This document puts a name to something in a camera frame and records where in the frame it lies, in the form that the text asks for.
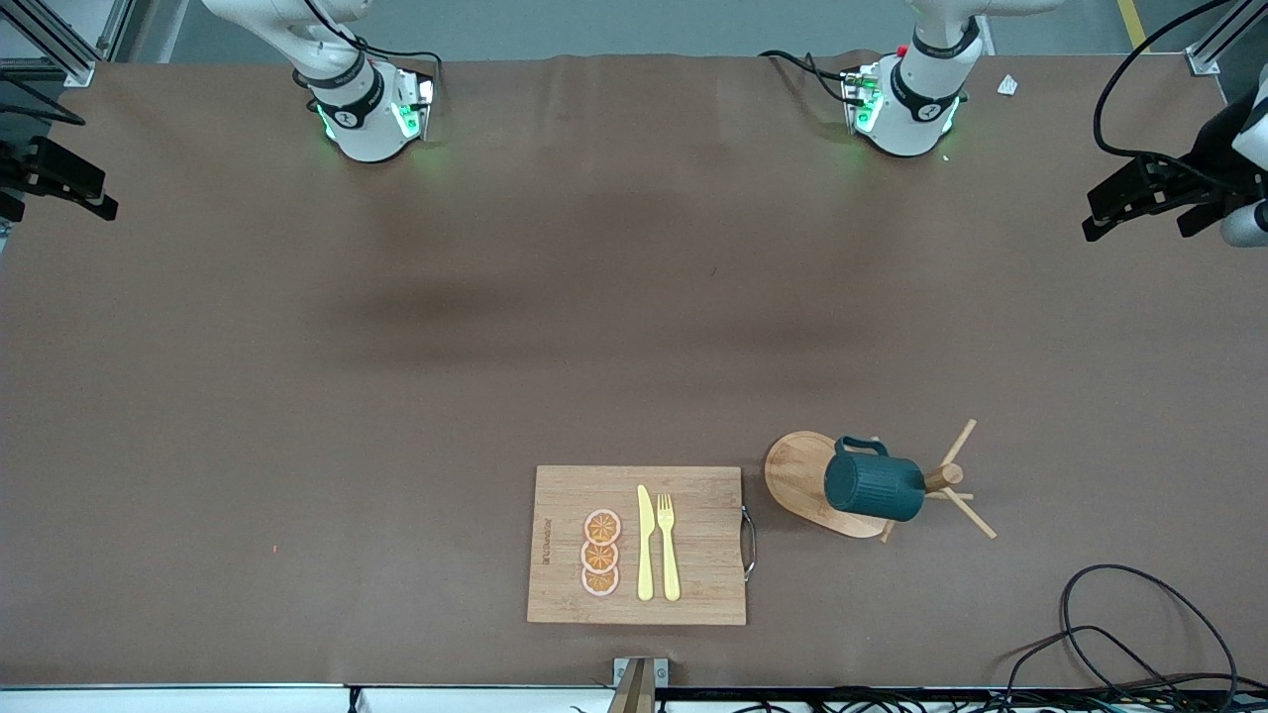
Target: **black cable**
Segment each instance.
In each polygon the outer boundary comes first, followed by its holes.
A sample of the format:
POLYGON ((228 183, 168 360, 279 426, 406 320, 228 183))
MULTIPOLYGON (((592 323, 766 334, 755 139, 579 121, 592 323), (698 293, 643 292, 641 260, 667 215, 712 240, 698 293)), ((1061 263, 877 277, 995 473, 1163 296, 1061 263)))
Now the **black cable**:
MULTIPOLYGON (((1229 662, 1229 674, 1227 674, 1229 675, 1229 691, 1227 691, 1227 694, 1225 697, 1224 705, 1221 705, 1217 709, 1219 713, 1227 712, 1227 709, 1234 703, 1232 699, 1238 695, 1238 662, 1236 662, 1235 657, 1232 656, 1232 651, 1229 648, 1229 643, 1224 639, 1224 636, 1220 634, 1220 629, 1217 629, 1215 627, 1215 624, 1211 623, 1211 619, 1208 619, 1206 617, 1206 614, 1202 613, 1201 609, 1198 609, 1192 601, 1188 600, 1188 598, 1186 598, 1183 594, 1181 594, 1175 587, 1173 587, 1172 585, 1164 582, 1163 580, 1160 580, 1160 579, 1158 579, 1158 577, 1155 577, 1155 576, 1153 576, 1153 575, 1150 575, 1148 572, 1142 572, 1141 570, 1137 570, 1135 567, 1127 567, 1125 565, 1110 565, 1110 563, 1107 563, 1107 565, 1093 565, 1090 567, 1084 567, 1083 570, 1079 570, 1073 577, 1070 577, 1070 581, 1068 581, 1065 584, 1065 589, 1061 590, 1061 628, 1065 632, 1070 632, 1071 633, 1071 636, 1069 637, 1070 638, 1070 647, 1079 656, 1079 660, 1083 661, 1083 665, 1087 666, 1088 670, 1092 671, 1093 675, 1096 675, 1098 679, 1101 679, 1102 683, 1104 683, 1107 686, 1110 686, 1112 690, 1115 690, 1115 693, 1120 693, 1123 697, 1131 698, 1131 697, 1127 695, 1126 691, 1123 691, 1121 688, 1118 688, 1117 685, 1115 685, 1113 681, 1111 681, 1110 679, 1107 679, 1104 676, 1104 674, 1102 674, 1101 670, 1096 667, 1096 665, 1092 664, 1092 660, 1088 658, 1088 655, 1083 651, 1083 647, 1079 646, 1079 639, 1073 636, 1073 631, 1070 628, 1070 594, 1074 591, 1074 586, 1079 582, 1079 580, 1082 580, 1088 573, 1096 572, 1096 571, 1099 571, 1099 570, 1115 570, 1115 571, 1120 571, 1120 572, 1127 572, 1129 575, 1134 575, 1136 577, 1140 577, 1140 579, 1142 579, 1142 580, 1153 584, 1154 586, 1158 586, 1159 589, 1161 589, 1167 594, 1169 594, 1169 595, 1174 596, 1177 600, 1179 600, 1181 604, 1183 604, 1189 612, 1193 613, 1194 617, 1197 617, 1202 622, 1202 625, 1205 625, 1206 629, 1208 632, 1211 632, 1211 636, 1215 638, 1216 643, 1220 644, 1220 650, 1224 652, 1224 658, 1229 662)), ((1126 646, 1123 646, 1121 642, 1118 642, 1117 639, 1115 639, 1113 637, 1111 637, 1108 634, 1108 632, 1102 631, 1101 633, 1103 633, 1106 637, 1108 637, 1111 641, 1113 641, 1116 644, 1118 644, 1120 648, 1130 652, 1130 650, 1126 646)), ((1132 653, 1131 656, 1132 656, 1134 660, 1136 660, 1136 662, 1144 665, 1144 661, 1139 656, 1136 656, 1135 653, 1132 653)), ((1153 669, 1149 669, 1149 674, 1151 676, 1154 676, 1155 680, 1161 681, 1164 679, 1164 676, 1161 676, 1160 674, 1158 674, 1153 669)))
POLYGON ((1141 42, 1137 47, 1135 47, 1131 51, 1131 53, 1129 53, 1127 57, 1123 58, 1122 63, 1118 65, 1118 69, 1116 69, 1115 72, 1110 75, 1110 81, 1107 81, 1104 89, 1101 90, 1101 96, 1097 99, 1096 108, 1092 110, 1092 138, 1097 142, 1098 148, 1113 156, 1122 156, 1126 159, 1145 157, 1161 164, 1170 164, 1225 190, 1232 193, 1240 193, 1240 189, 1238 186, 1219 180, 1206 174, 1205 171, 1194 169, 1193 166, 1186 164, 1184 161, 1181 161, 1179 159, 1175 159, 1174 156, 1169 156, 1167 154, 1161 154, 1158 151, 1140 151, 1135 148, 1120 148, 1117 146, 1113 146, 1104 140, 1104 134, 1101 131, 1101 115, 1104 112, 1106 101, 1110 99, 1110 93, 1112 93, 1115 86, 1117 86, 1118 80, 1122 79, 1123 74, 1126 74, 1127 67, 1130 67, 1131 63, 1136 61, 1136 57, 1140 57, 1140 55, 1145 52, 1146 47, 1149 47, 1154 42, 1158 42, 1164 34, 1192 20, 1193 18, 1201 15, 1202 13, 1213 10, 1215 8, 1219 8, 1221 5, 1227 5, 1232 0, 1210 0, 1208 3, 1203 3, 1202 5, 1193 8, 1192 10, 1177 16, 1172 22, 1158 28, 1158 32, 1145 38, 1144 42, 1141 42))
POLYGON ((1031 647, 1025 655, 1022 655, 1021 658, 1017 660, 1017 662, 1012 667, 1012 671, 1008 675, 1008 685, 1000 697, 993 698, 985 705, 981 705, 980 708, 966 713, 992 713, 994 710, 1011 713, 1012 710, 1014 710, 1014 703, 1021 702, 1023 698, 1033 698, 1033 694, 1026 694, 1025 691, 1014 690, 1017 685, 1017 677, 1021 674, 1022 667, 1026 665, 1027 661, 1030 661, 1033 656, 1036 656, 1041 651, 1064 641, 1069 641, 1070 647, 1079 656, 1079 660, 1083 662, 1083 665, 1087 666, 1088 670, 1097 676, 1097 679, 1099 679, 1103 684, 1106 684, 1106 688, 1068 691, 1066 694, 1058 697, 1056 699, 1045 700, 1044 704, 1051 705, 1054 700, 1059 700, 1061 708, 1093 710, 1097 713, 1122 713, 1121 709, 1116 708, 1116 705, 1123 703, 1141 705, 1164 713, 1230 713, 1238 709, 1234 705, 1234 698, 1238 694, 1238 684, 1246 683, 1252 686, 1255 686, 1259 691, 1268 691, 1268 685, 1238 675, 1236 661, 1234 660, 1232 652, 1229 648, 1227 642, 1224 639, 1224 636, 1220 634, 1219 629, 1216 629, 1215 624, 1211 623, 1211 620, 1206 617, 1206 614, 1203 614, 1192 601, 1189 601, 1187 598, 1184 598, 1184 595, 1182 595, 1178 590, 1175 590, 1175 587, 1168 585, 1167 582, 1161 581, 1160 579, 1153 575, 1149 575, 1134 567, 1127 567, 1123 565, 1093 565, 1090 567, 1085 567, 1079 572, 1077 572, 1073 577, 1070 577, 1070 580, 1065 584, 1065 587, 1061 590, 1060 620, 1061 620, 1061 631, 1038 642, 1037 644, 1031 647), (1167 591, 1170 596, 1175 598, 1181 604, 1183 604, 1202 622, 1202 624, 1207 628, 1208 632, 1211 632, 1211 636, 1220 644, 1220 648, 1229 662, 1229 672, 1178 674, 1169 676, 1163 675, 1148 661, 1145 661, 1140 655, 1132 651, 1131 647, 1120 641, 1108 631, 1093 624, 1073 625, 1070 618, 1071 594, 1078 582, 1083 577, 1085 577, 1090 572, 1096 572, 1099 570, 1122 571, 1141 577, 1149 581, 1150 584, 1158 586, 1159 589, 1167 591), (1118 685, 1111 681, 1099 669, 1097 669, 1097 666, 1083 651, 1083 647, 1079 644, 1078 634, 1084 632, 1090 632, 1104 637, 1107 641, 1110 641, 1110 643, 1115 644, 1120 651, 1127 655, 1136 665, 1139 665, 1142 670, 1145 670, 1145 672, 1149 675, 1149 679, 1146 679, 1142 683, 1132 683, 1125 685, 1118 685), (1182 691, 1179 688, 1177 688, 1179 684, 1200 681, 1200 680, 1229 681, 1229 690, 1224 697, 1224 702, 1217 708, 1212 708, 1203 700, 1193 699, 1186 695, 1184 691, 1182 691))
POLYGON ((432 60, 436 61, 437 72, 440 71, 440 66, 444 63, 444 61, 440 58, 440 55, 436 55, 435 52, 429 52, 426 49, 418 52, 396 52, 393 49, 383 49, 382 47, 375 47, 369 42, 361 39, 360 37, 355 36, 347 37, 346 34, 341 33, 339 28, 335 27, 335 23, 332 23, 330 19, 326 18, 325 13, 317 9, 317 5, 313 4, 313 0, 304 0, 304 5, 308 5, 308 10, 313 14, 314 18, 321 20, 321 24, 326 25, 326 29, 328 29, 336 37, 344 39, 353 47, 366 52, 368 55, 375 55, 384 60, 388 57, 431 57, 432 60))
POLYGON ((853 703, 842 708, 842 710, 846 710, 852 705, 857 705, 858 703, 864 704, 862 708, 858 708, 852 713, 864 713, 865 710, 871 710, 872 708, 880 708, 885 713, 895 713, 894 708, 896 708, 896 713, 905 713, 902 703, 904 699, 910 703, 915 703, 922 713, 928 713, 928 710, 926 710, 924 707, 915 699, 891 690, 877 690, 866 686, 837 686, 832 689, 832 698, 856 699, 853 703))
POLYGON ((757 705, 749 705, 748 708, 741 708, 739 710, 732 710, 732 713, 753 713, 754 710, 762 710, 763 713, 791 713, 787 708, 780 708, 779 705, 771 705, 765 700, 757 705))
POLYGON ((791 62, 791 63, 796 65, 796 67, 799 70, 801 70, 803 72, 819 72, 819 75, 823 76, 824 79, 836 79, 836 80, 841 79, 841 74, 839 72, 838 74, 833 74, 833 72, 827 72, 824 70, 812 69, 810 65, 806 65, 803 60, 800 60, 798 57, 794 57, 792 55, 789 55, 787 52, 785 52, 782 49, 767 49, 766 52, 762 52, 761 55, 758 55, 758 57, 775 57, 777 60, 784 60, 786 62, 791 62))
POLYGON ((27 82, 9 75, 4 70, 0 70, 0 81, 8 81, 9 84, 24 91, 25 94, 38 99, 39 101, 44 103, 48 107, 52 107, 53 109, 57 109, 58 112, 55 114, 52 112, 44 112, 41 109, 28 109, 25 107, 16 107, 14 104, 0 104, 0 113, 24 114, 27 117, 32 117, 36 119, 44 119, 49 122, 65 122, 77 127, 81 127, 85 123, 87 123, 84 121, 84 117, 76 114, 75 112, 71 112, 66 107, 62 107, 55 99, 44 96, 39 91, 36 91, 30 86, 27 86, 27 82))
POLYGON ((837 101, 841 101, 842 104, 850 104, 851 107, 864 105, 861 99, 855 99, 853 96, 843 96, 841 94, 837 94, 836 91, 833 91, 832 86, 829 86, 827 81, 829 79, 841 81, 842 72, 857 70, 858 67, 847 67, 841 72, 829 72, 825 70, 820 70, 819 66, 814 63, 814 56, 812 56, 809 52, 805 53, 805 60, 798 60, 796 57, 789 55, 787 52, 784 52, 782 49, 767 49, 766 52, 758 55, 758 57, 773 57, 779 60, 786 60, 803 72, 809 72, 814 75, 814 77, 819 80, 819 85, 823 86, 823 90, 827 91, 828 95, 836 99, 837 101))
POLYGON ((915 709, 919 710, 921 713, 929 713, 929 710, 927 708, 924 708, 923 703, 921 703, 919 700, 917 700, 917 699, 907 695, 905 693, 899 693, 896 690, 895 691, 890 691, 890 693, 894 695, 894 698, 896 698, 896 699, 899 699, 902 702, 910 703, 912 705, 915 705, 915 709))

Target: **wooden cutting board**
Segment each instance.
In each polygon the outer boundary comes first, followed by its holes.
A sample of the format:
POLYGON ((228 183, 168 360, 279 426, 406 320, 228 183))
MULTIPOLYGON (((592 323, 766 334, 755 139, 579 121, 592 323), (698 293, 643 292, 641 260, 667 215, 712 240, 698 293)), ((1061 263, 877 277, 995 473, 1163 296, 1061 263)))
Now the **wooden cutting board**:
POLYGON ((573 624, 732 624, 746 622, 739 468, 539 466, 533 506, 529 622, 573 624), (638 599, 638 486, 673 497, 673 547, 682 596, 664 599, 661 532, 652 535, 656 596, 638 599), (607 596, 581 586, 582 524, 616 513, 620 584, 607 596))

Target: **dark green cup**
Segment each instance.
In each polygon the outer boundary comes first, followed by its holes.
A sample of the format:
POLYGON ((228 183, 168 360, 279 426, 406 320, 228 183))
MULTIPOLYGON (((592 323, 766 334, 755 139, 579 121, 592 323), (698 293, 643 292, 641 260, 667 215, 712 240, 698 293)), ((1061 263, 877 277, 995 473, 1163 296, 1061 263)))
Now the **dark green cup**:
POLYGON ((924 476, 914 462, 890 458, 881 442, 847 435, 837 442, 837 454, 828 462, 823 491, 828 505, 842 513, 905 523, 924 505, 924 476), (852 453, 847 445, 871 449, 875 455, 852 453))

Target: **yellow floor line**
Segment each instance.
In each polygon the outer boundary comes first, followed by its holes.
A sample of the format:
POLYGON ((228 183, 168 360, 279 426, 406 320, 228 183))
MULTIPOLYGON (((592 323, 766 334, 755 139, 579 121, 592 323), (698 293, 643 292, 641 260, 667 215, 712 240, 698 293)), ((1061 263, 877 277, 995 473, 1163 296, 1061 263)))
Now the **yellow floor line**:
POLYGON ((1132 0, 1118 0, 1118 13, 1122 15, 1122 24, 1127 27, 1127 38, 1132 47, 1140 47, 1145 42, 1145 25, 1140 24, 1140 13, 1136 11, 1136 3, 1132 0))

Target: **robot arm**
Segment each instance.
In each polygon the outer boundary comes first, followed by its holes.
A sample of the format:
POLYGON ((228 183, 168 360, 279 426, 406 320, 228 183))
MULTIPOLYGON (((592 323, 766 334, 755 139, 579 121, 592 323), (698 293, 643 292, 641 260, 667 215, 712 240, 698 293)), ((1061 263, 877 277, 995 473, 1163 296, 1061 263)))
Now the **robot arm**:
POLYGON ((326 13, 344 34, 326 29, 304 0, 203 0, 207 9, 257 36, 281 52, 306 77, 331 79, 356 62, 358 49, 342 23, 358 20, 370 10, 370 0, 320 0, 313 6, 326 13))
POLYGON ((287 57, 317 99, 326 136, 356 161, 383 161, 422 138, 432 81, 370 57, 342 23, 373 0, 203 0, 287 57))
POLYGON ((1036 15, 1065 0, 907 0, 915 13, 915 37, 933 47, 954 47, 974 15, 1036 15))
POLYGON ((850 127, 895 156, 919 156, 951 129, 960 90, 981 56, 975 15, 1031 15, 1064 0, 907 0, 915 33, 903 56, 889 55, 848 77, 850 127))

